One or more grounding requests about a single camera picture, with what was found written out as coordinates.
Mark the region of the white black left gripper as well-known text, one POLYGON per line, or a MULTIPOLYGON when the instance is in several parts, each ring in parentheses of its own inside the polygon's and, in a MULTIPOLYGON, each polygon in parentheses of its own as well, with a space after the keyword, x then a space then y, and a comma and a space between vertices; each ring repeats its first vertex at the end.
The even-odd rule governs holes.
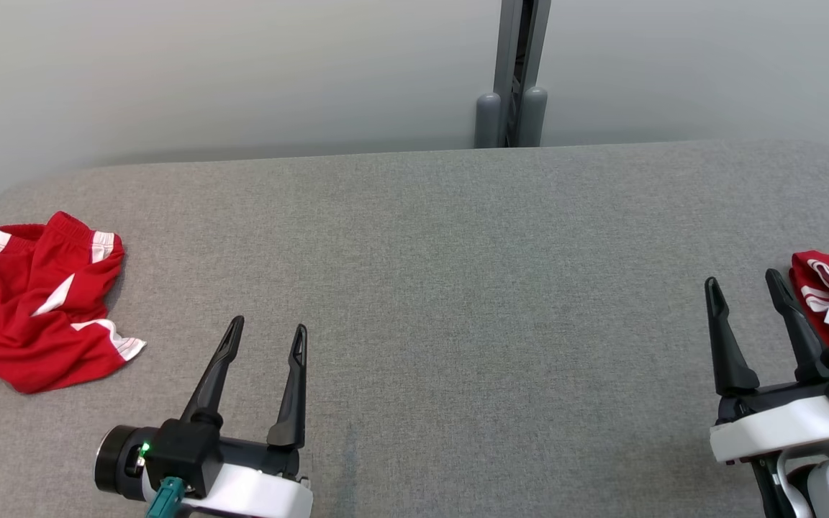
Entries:
MULTIPOLYGON (((245 318, 235 316, 195 387, 181 421, 223 426, 219 413, 230 364, 239 353, 245 318)), ((203 499, 184 499, 184 512, 221 517, 309 517, 314 496, 309 479, 300 475, 305 443, 308 330, 298 324, 287 357, 289 374, 276 423, 267 445, 223 439, 222 469, 203 499)))

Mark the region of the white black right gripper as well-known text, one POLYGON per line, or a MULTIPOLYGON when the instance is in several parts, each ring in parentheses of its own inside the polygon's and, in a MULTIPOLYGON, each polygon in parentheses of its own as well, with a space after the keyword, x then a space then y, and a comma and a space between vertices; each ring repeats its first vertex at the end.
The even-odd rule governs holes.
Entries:
POLYGON ((829 368, 815 328, 780 271, 766 270, 774 308, 781 315, 797 366, 797 383, 760 387, 728 322, 730 309, 716 278, 705 279, 705 308, 716 394, 720 396, 710 448, 718 463, 748 461, 829 440, 829 368))

